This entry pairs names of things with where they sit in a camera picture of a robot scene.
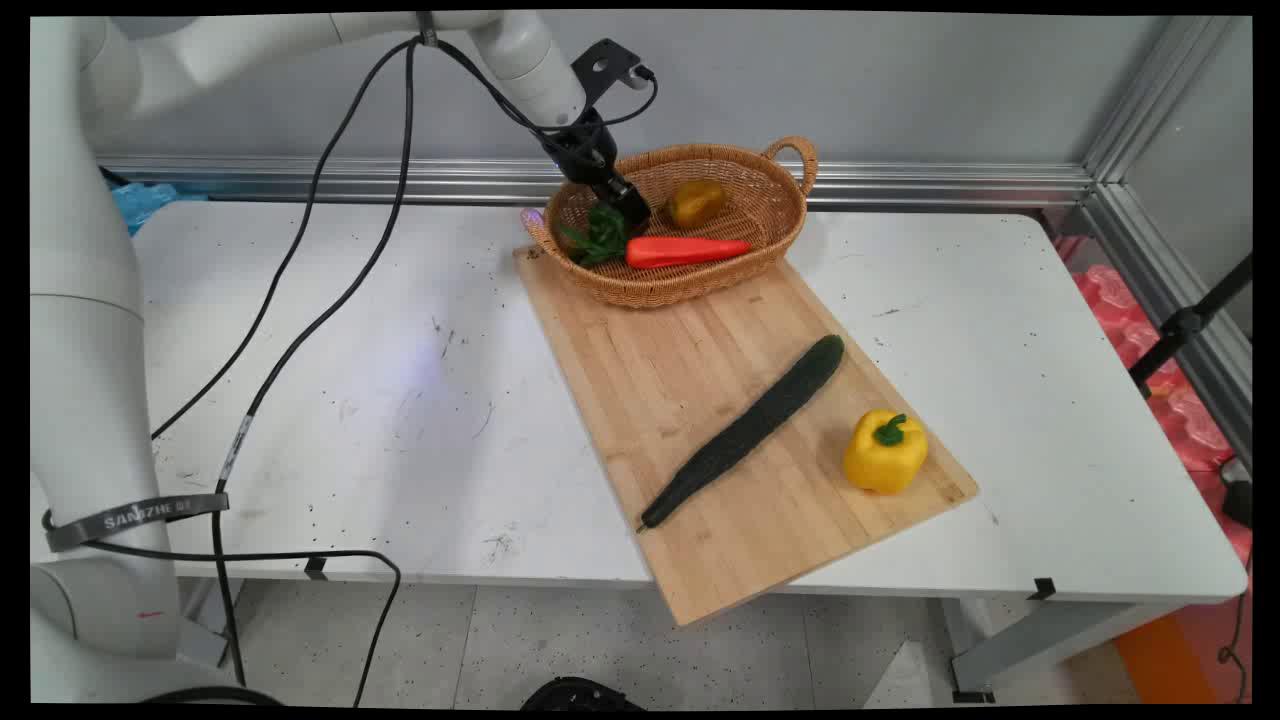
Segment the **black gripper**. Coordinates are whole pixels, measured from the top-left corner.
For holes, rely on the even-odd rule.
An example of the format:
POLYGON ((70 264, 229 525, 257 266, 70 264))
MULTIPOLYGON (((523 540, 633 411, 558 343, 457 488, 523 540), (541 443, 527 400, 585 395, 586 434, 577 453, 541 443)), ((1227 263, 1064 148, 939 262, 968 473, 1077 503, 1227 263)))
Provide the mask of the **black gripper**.
MULTIPOLYGON (((590 124, 602 117, 589 108, 579 119, 590 124)), ((566 179, 590 188, 600 206, 623 218, 626 229, 646 228, 652 209, 641 192, 616 170, 618 149, 608 127, 575 124, 572 129, 543 131, 541 146, 566 179)))

